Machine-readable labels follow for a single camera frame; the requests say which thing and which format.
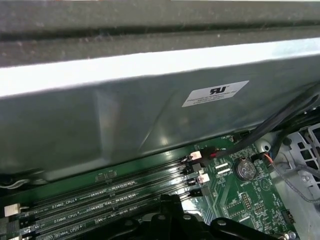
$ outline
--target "dimm slot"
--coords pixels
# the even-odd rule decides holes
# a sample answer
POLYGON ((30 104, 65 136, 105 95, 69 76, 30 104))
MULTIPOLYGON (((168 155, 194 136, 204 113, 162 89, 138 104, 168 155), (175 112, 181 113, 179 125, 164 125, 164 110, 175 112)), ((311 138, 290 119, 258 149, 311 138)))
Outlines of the dimm slot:
MULTIPOLYGON (((184 201, 184 200, 187 200, 187 199, 190 198, 190 196, 188 194, 185 194, 185 193, 182 193, 179 196, 180 196, 181 201, 184 201)), ((110 224, 112 222, 120 220, 121 218, 126 218, 126 217, 134 217, 135 218, 137 216, 137 214, 142 218, 145 214, 148 214, 152 210, 155 210, 155 208, 158 207, 158 206, 159 206, 159 200, 154 202, 153 204, 149 203, 145 207, 142 207, 142 206, 138 207, 138 209, 136 210, 136 212, 137 212, 136 214, 135 214, 135 212, 124 213, 124 214, 122 214, 120 216, 116 216, 114 218, 111 218, 111 219, 108 219, 106 221, 103 221, 100 224, 97 224, 97 225, 91 226, 89 228, 83 229, 83 230, 81 230, 79 232, 73 233, 72 235, 69 235, 69 236, 66 236, 66 237, 62 237, 62 238, 60 238, 60 240, 69 240, 71 238, 72 239, 77 239, 77 240, 86 240, 86 239, 88 239, 88 236, 83 236, 83 235, 86 234, 86 233, 89 233, 92 230, 95 230, 95 229, 101 228, 103 226, 106 226, 106 225, 108 225, 108 224, 110 224)))
MULTIPOLYGON (((136 203, 139 203, 138 206, 142 206, 142 204, 144 204, 144 206, 146 205, 146 202, 148 201, 157 201, 159 196, 162 194, 168 194, 168 193, 172 193, 174 191, 183 189, 186 187, 186 182, 181 182, 179 184, 175 184, 172 185, 170 188, 167 189, 163 189, 160 192, 157 193, 150 193, 150 194, 146 194, 144 196, 141 196, 139 199, 136 199, 134 202, 132 202, 130 205, 127 205, 127 203, 124 203, 122 205, 127 205, 127 206, 122 206, 119 208, 119 210, 117 211, 117 214, 120 214, 120 212, 122 211, 121 209, 128 210, 130 211, 130 209, 133 208, 137 208, 136 203)), ((36 240, 54 240, 54 239, 59 239, 62 237, 62 235, 70 235, 70 234, 74 234, 76 232, 79 232, 81 230, 83 230, 83 228, 87 228, 87 227, 92 227, 94 225, 99 225, 100 223, 108 220, 109 218, 113 218, 116 217, 117 215, 116 213, 114 213, 113 211, 98 215, 96 217, 92 217, 89 219, 86 219, 84 221, 72 224, 72 225, 68 225, 62 228, 59 228, 55 231, 51 231, 48 233, 45 233, 43 235, 37 236, 35 239, 36 240)))
POLYGON ((171 168, 178 167, 178 166, 183 166, 183 164, 181 164, 181 159, 172 160, 172 161, 167 162, 166 164, 154 166, 149 169, 140 171, 138 173, 133 173, 133 174, 125 175, 125 176, 110 178, 110 179, 107 179, 107 181, 103 180, 101 182, 97 182, 95 184, 91 184, 89 186, 82 187, 80 189, 76 189, 73 191, 62 193, 57 196, 47 197, 47 198, 44 198, 44 199, 41 199, 38 201, 34 201, 33 204, 36 205, 36 207, 48 205, 50 203, 59 201, 61 198, 69 198, 70 196, 79 195, 79 194, 84 193, 86 191, 91 192, 92 190, 95 190, 96 188, 100 188, 101 186, 104 186, 106 184, 119 184, 120 182, 123 182, 123 181, 129 181, 130 179, 137 179, 139 177, 143 177, 144 175, 151 175, 151 174, 165 171, 167 169, 171 169, 171 168))
MULTIPOLYGON (((175 171, 169 171, 171 169, 174 169, 174 167, 171 167, 166 170, 162 170, 160 172, 155 172, 154 175, 161 175, 164 174, 170 174, 168 177, 170 177, 175 172, 181 172, 180 170, 176 169, 175 171)), ((105 188, 96 189, 95 191, 83 193, 82 195, 76 195, 74 197, 65 198, 64 200, 61 200, 59 202, 55 202, 54 204, 45 205, 40 208, 35 208, 32 210, 29 210, 28 212, 22 213, 20 216, 21 218, 34 216, 35 218, 41 218, 46 215, 54 214, 60 211, 63 211, 64 209, 68 208, 75 208, 79 205, 89 203, 96 201, 99 198, 106 197, 108 195, 114 195, 118 191, 128 191, 129 189, 133 188, 133 185, 138 184, 137 182, 149 182, 149 179, 151 176, 146 175, 140 177, 140 179, 135 179, 127 182, 121 182, 116 185, 111 185, 105 188)))
MULTIPOLYGON (((17 237, 20 235, 30 234, 32 232, 36 232, 37 234, 43 233, 43 232, 51 231, 55 228, 58 228, 59 226, 64 225, 66 223, 70 224, 72 222, 83 220, 85 218, 91 218, 93 216, 101 214, 101 212, 108 211, 110 208, 112 208, 116 204, 119 204, 119 201, 111 202, 112 200, 117 200, 117 199, 123 198, 123 199, 121 199, 122 202, 121 202, 120 206, 130 204, 131 201, 136 202, 140 198, 143 198, 144 196, 146 196, 146 194, 143 193, 143 191, 149 192, 149 191, 153 191, 153 188, 156 188, 156 189, 154 189, 154 192, 156 192, 158 188, 165 189, 170 186, 174 187, 175 185, 171 185, 171 182, 173 180, 176 180, 177 178, 181 178, 180 175, 181 175, 181 173, 178 172, 178 173, 175 173, 174 175, 167 176, 166 178, 160 178, 158 180, 151 181, 145 186, 142 186, 142 187, 135 189, 131 192, 123 193, 122 195, 119 195, 117 197, 113 197, 112 199, 109 199, 109 200, 104 199, 99 202, 95 202, 91 205, 86 205, 86 206, 83 206, 78 209, 69 210, 68 212, 62 212, 60 214, 56 214, 56 215, 49 216, 47 218, 38 220, 35 222, 35 224, 28 226, 28 227, 24 227, 24 228, 20 229, 19 231, 10 234, 10 237, 11 238, 17 237), (132 198, 132 199, 125 198, 125 196, 128 196, 130 194, 133 195, 134 193, 136 193, 136 195, 135 195, 136 198, 132 198)), ((180 179, 180 181, 183 183, 187 179, 188 179, 188 176, 184 176, 184 178, 180 179)))
POLYGON ((37 225, 37 229, 41 229, 39 231, 44 232, 48 230, 48 228, 58 227, 66 222, 74 222, 83 218, 91 217, 96 213, 100 213, 107 209, 110 209, 114 204, 118 204, 127 200, 135 200, 136 197, 143 194, 143 191, 152 191, 153 188, 162 188, 167 187, 170 184, 169 180, 174 180, 175 178, 179 177, 180 173, 175 174, 173 176, 166 177, 165 179, 154 180, 149 182, 147 185, 140 186, 134 190, 129 192, 122 193, 120 195, 114 196, 109 199, 103 199, 98 202, 94 202, 90 205, 85 205, 80 208, 76 208, 73 210, 69 210, 67 212, 62 212, 56 215, 52 215, 41 220, 37 220, 35 225, 37 225))

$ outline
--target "green circuit board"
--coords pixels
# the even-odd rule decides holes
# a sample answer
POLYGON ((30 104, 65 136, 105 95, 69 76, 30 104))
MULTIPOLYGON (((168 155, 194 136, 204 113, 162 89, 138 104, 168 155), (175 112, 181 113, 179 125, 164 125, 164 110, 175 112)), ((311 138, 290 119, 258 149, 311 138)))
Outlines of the green circuit board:
MULTIPOLYGON (((199 143, 194 148, 202 149, 209 144, 228 148, 234 144, 234 140, 229 135, 219 140, 199 143)), ((205 168, 205 172, 210 176, 208 187, 211 195, 187 200, 183 203, 184 209, 193 206, 193 212, 200 214, 207 224, 214 218, 225 217, 267 234, 295 232, 294 225, 286 222, 283 217, 283 214, 287 214, 286 207, 262 160, 254 162, 257 175, 253 180, 243 182, 234 174, 233 165, 236 159, 250 157, 257 152, 252 145, 230 156, 214 158, 205 168)))
MULTIPOLYGON (((16 194, 12 194, 0 199, 0 205, 7 206, 15 203, 21 203, 23 206, 28 206, 28 204, 34 203, 37 203, 39 206, 46 205, 48 201, 54 201, 57 195, 62 196, 63 194, 65 194, 66 196, 68 196, 68 194, 72 191, 77 191, 78 189, 85 188, 90 189, 91 186, 99 185, 110 179, 118 180, 131 175, 133 176, 132 179, 137 184, 140 184, 139 188, 131 188, 130 191, 125 195, 123 192, 119 192, 119 195, 117 195, 118 193, 116 193, 113 201, 120 198, 122 198, 123 200, 123 198, 127 198, 128 194, 130 194, 130 196, 133 196, 130 197, 132 198, 130 199, 130 206, 132 206, 133 200, 136 197, 138 198, 138 196, 149 196, 150 193, 159 194, 162 192, 175 194, 177 193, 176 188, 168 188, 173 184, 169 181, 170 179, 165 178, 166 176, 168 178, 170 178, 171 176, 175 176, 175 179, 177 179, 175 173, 172 173, 172 169, 155 172, 154 175, 150 174, 137 177, 135 177, 135 173, 149 170, 151 168, 156 168, 157 166, 165 165, 167 162, 181 159, 184 156, 189 155, 191 152, 198 151, 206 147, 227 149, 234 144, 235 139, 231 135, 206 140, 197 144, 180 147, 156 155, 129 161, 117 166, 100 169, 90 173, 85 173, 83 175, 46 184, 34 189, 18 192, 16 194)), ((256 153, 258 153, 258 151, 256 147, 252 145, 227 157, 213 157, 210 160, 210 164, 203 168, 203 171, 205 173, 208 173, 210 177, 210 181, 207 183, 210 195, 203 197, 193 197, 183 200, 183 209, 191 214, 199 214, 207 224, 210 224, 210 222, 215 218, 225 217, 234 221, 238 221, 244 225, 247 225, 248 227, 254 228, 267 234, 284 233, 288 231, 295 232, 293 223, 289 222, 289 220, 292 219, 290 218, 288 220, 288 218, 286 218, 287 210, 275 186, 273 185, 268 169, 262 160, 256 160, 254 162, 257 174, 253 180, 243 182, 240 181, 234 174, 233 165, 237 159, 248 158, 252 155, 255 155, 256 153)), ((184 186, 181 186, 180 190, 185 191, 186 188, 184 186)), ((105 186, 101 185, 100 188, 99 186, 97 186, 96 192, 97 194, 99 194, 98 197, 103 197, 103 195, 100 194, 105 194, 107 191, 109 190, 105 186)), ((74 199, 70 198, 67 201, 56 201, 55 205, 52 206, 47 204, 46 207, 43 207, 43 209, 46 209, 49 206, 53 209, 58 209, 61 207, 61 209, 63 208, 67 211, 70 207, 73 207, 73 209, 75 210, 72 210, 71 208, 70 211, 66 212, 65 216, 75 216, 72 214, 75 214, 76 212, 78 213, 78 210, 81 210, 85 214, 87 214, 86 208, 92 207, 93 204, 99 204, 99 202, 92 202, 92 199, 90 199, 93 198, 92 196, 96 197, 92 194, 90 196, 87 196, 84 191, 80 191, 79 193, 77 193, 74 199), (79 205, 79 208, 77 205, 72 206, 72 204, 76 204, 75 199, 78 201, 80 198, 83 200, 79 202, 81 203, 81 205, 79 205)), ((158 197, 158 195, 154 195, 154 197, 150 199, 142 199, 145 199, 146 205, 149 203, 155 204, 158 197)), ((125 206, 125 204, 123 204, 121 205, 121 208, 127 210, 129 209, 128 206, 125 206)), ((39 213, 40 215, 44 214, 43 216, 41 215, 43 219, 41 219, 40 221, 45 222, 46 218, 50 220, 55 219, 52 216, 46 216, 47 213, 50 213, 50 209, 47 208, 47 210, 48 212, 39 213)), ((56 215, 57 217, 59 217, 59 219, 57 218, 57 221, 61 221, 61 226, 67 225, 68 220, 64 219, 63 215, 61 214, 62 213, 56 215)), ((79 218, 78 221, 80 220, 81 222, 79 223, 82 224, 84 223, 85 218, 79 218)), ((72 227, 72 229, 75 229, 74 226, 82 225, 73 224, 70 226, 72 227)), ((36 239, 46 239, 45 236, 48 238, 48 236, 51 236, 50 234, 52 233, 46 233, 46 235, 43 235, 44 237, 37 237, 36 239)))

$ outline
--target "white wire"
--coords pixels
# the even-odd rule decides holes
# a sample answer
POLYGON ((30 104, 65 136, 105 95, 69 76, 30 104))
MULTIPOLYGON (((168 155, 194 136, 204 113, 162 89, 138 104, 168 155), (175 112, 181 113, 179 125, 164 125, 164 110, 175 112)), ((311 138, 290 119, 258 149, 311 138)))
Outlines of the white wire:
POLYGON ((28 183, 29 181, 30 181, 29 179, 21 179, 8 186, 0 185, 0 189, 10 189, 10 190, 17 189, 17 188, 20 188, 23 184, 28 183))
POLYGON ((317 199, 308 199, 302 192, 300 192, 276 167, 275 163, 272 162, 271 165, 273 166, 274 170, 279 174, 279 176, 284 180, 284 182, 293 190, 295 191, 303 200, 308 203, 320 203, 320 198, 317 199))

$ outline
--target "orange wire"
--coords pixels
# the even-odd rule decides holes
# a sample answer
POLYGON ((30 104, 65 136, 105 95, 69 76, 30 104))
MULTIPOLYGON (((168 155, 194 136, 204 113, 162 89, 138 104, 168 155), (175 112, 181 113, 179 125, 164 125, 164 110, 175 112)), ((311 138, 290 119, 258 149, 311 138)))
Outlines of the orange wire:
POLYGON ((272 158, 268 155, 268 154, 263 154, 266 156, 266 158, 269 160, 269 162, 272 164, 274 161, 272 160, 272 158))

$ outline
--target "metal panel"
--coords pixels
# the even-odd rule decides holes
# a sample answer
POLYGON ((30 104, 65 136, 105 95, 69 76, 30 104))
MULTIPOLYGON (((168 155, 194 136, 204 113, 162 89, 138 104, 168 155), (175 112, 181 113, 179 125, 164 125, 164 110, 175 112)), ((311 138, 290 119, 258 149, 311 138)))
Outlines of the metal panel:
POLYGON ((125 34, 0 42, 0 66, 320 37, 320 27, 125 34))
POLYGON ((19 39, 41 33, 55 36, 57 31, 78 35, 82 30, 103 30, 105 35, 121 27, 131 31, 152 27, 190 31, 231 26, 297 26, 319 24, 317 2, 252 2, 252 1, 170 1, 108 0, 101 2, 73 1, 3 1, 0 2, 2 39, 19 39))
POLYGON ((319 60, 313 38, 0 68, 0 168, 52 180, 254 126, 318 81, 319 60))

